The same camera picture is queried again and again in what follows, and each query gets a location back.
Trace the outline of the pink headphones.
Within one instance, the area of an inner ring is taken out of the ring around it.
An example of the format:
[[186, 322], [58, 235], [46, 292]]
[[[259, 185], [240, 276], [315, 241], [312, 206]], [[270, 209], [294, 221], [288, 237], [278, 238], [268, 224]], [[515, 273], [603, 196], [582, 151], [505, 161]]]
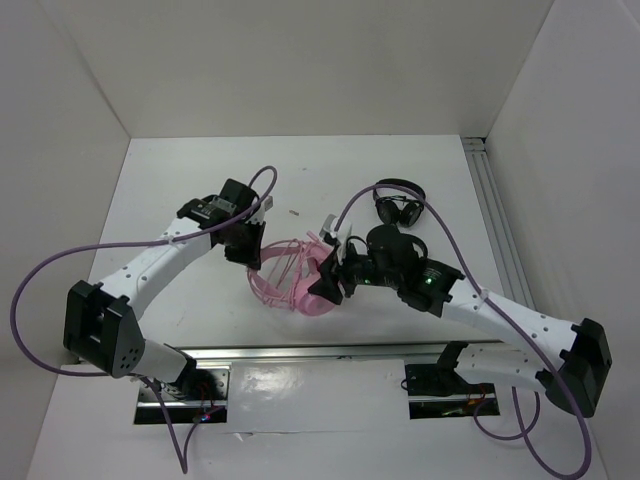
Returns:
[[306, 317], [319, 317], [329, 313], [335, 305], [310, 294], [307, 289], [318, 275], [319, 265], [331, 250], [312, 232], [305, 239], [279, 240], [261, 249], [262, 264], [271, 261], [271, 270], [246, 270], [249, 288], [265, 306], [297, 311]]

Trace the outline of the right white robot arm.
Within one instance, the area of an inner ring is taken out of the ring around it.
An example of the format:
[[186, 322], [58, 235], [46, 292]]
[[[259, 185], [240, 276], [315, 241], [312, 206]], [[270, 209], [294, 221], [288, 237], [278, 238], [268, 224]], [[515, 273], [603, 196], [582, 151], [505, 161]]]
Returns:
[[450, 342], [436, 369], [444, 390], [503, 382], [541, 392], [567, 413], [594, 416], [612, 366], [600, 323], [557, 319], [476, 286], [461, 271], [430, 258], [421, 239], [391, 225], [369, 231], [363, 254], [348, 228], [326, 226], [320, 237], [332, 251], [310, 293], [339, 305], [359, 286], [390, 288], [414, 310], [457, 321], [511, 346], [509, 352], [497, 352]]

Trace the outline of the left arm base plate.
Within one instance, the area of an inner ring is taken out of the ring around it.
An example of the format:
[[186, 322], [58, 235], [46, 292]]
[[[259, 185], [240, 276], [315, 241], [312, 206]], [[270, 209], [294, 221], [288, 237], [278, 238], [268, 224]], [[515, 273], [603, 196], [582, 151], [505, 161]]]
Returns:
[[142, 384], [138, 391], [133, 423], [135, 425], [165, 424], [160, 402], [162, 398], [168, 417], [173, 424], [187, 425], [199, 420], [204, 424], [227, 422], [227, 400], [230, 387], [231, 368], [229, 365], [213, 365], [205, 368], [207, 373], [189, 393], [152, 379], [154, 389]]

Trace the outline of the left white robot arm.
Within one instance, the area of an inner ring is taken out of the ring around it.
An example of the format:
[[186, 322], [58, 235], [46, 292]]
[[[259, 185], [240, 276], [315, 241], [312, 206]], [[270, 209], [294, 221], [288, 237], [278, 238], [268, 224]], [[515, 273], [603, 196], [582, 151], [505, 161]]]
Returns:
[[182, 350], [148, 340], [139, 322], [153, 300], [191, 263], [221, 246], [227, 261], [261, 266], [272, 207], [249, 186], [229, 179], [219, 194], [184, 204], [161, 237], [95, 284], [77, 282], [66, 302], [63, 345], [113, 378], [148, 377], [176, 399], [211, 390], [213, 377]]

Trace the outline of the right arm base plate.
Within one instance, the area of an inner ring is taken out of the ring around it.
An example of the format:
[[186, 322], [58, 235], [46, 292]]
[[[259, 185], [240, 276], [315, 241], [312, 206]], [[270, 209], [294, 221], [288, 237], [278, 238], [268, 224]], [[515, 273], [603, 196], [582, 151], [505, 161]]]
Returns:
[[406, 364], [400, 387], [412, 420], [472, 417], [478, 405], [481, 416], [500, 414], [493, 384], [469, 384], [436, 364]]

